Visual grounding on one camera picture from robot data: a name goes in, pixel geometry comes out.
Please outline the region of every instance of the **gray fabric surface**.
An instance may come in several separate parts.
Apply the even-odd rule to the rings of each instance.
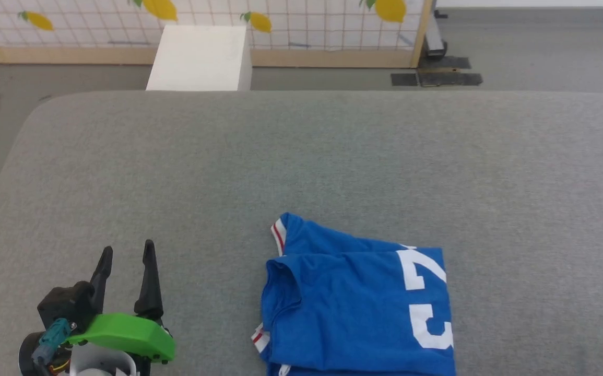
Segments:
[[[0,176],[0,374],[53,286],[155,240],[177,360],[263,374],[272,221],[444,248],[459,374],[603,374],[603,95],[100,92],[27,119]]]

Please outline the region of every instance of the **printed number on shirt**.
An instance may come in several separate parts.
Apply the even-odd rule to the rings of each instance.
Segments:
[[[396,253],[399,254],[401,266],[404,270],[406,290],[424,289],[424,278],[418,275],[418,265],[426,267],[442,281],[447,282],[445,271],[443,271],[443,268],[437,262],[416,250],[415,247],[408,247],[406,245],[405,247],[408,249],[399,250]],[[413,336],[415,336],[421,347],[445,350],[452,346],[451,323],[445,322],[445,331],[443,331],[442,335],[432,335],[429,333],[427,320],[433,318],[432,305],[411,304],[408,308],[410,310],[410,324],[413,326]]]

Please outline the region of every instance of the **yellow lemon decoration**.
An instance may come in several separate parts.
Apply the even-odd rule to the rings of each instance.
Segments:
[[[18,14],[18,17],[22,18],[26,22],[29,22],[30,24],[33,24],[39,29],[48,31],[53,30],[53,24],[42,14],[24,10]]]
[[[406,3],[404,0],[366,0],[366,7],[371,9],[375,4],[375,12],[378,17],[387,22],[404,22],[406,15]]]
[[[246,14],[241,14],[241,18],[245,19],[246,22],[250,22],[253,28],[257,31],[261,31],[263,33],[271,32],[271,20],[268,19],[266,15],[258,12],[248,12]]]
[[[170,0],[132,0],[134,4],[141,8],[141,3],[148,12],[159,19],[178,21],[175,5]]]

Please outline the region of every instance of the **metal stand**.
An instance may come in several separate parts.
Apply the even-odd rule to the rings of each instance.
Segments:
[[[424,38],[426,56],[432,59],[440,59],[447,53],[447,42],[443,40],[438,28],[437,18],[447,18],[447,15],[442,15],[435,9],[437,0],[433,0],[427,32]]]

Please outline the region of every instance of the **blue t-shirt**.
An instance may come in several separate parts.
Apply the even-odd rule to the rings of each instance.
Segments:
[[[289,213],[271,231],[282,256],[266,263],[253,336],[268,374],[456,374],[440,248],[355,238]]]

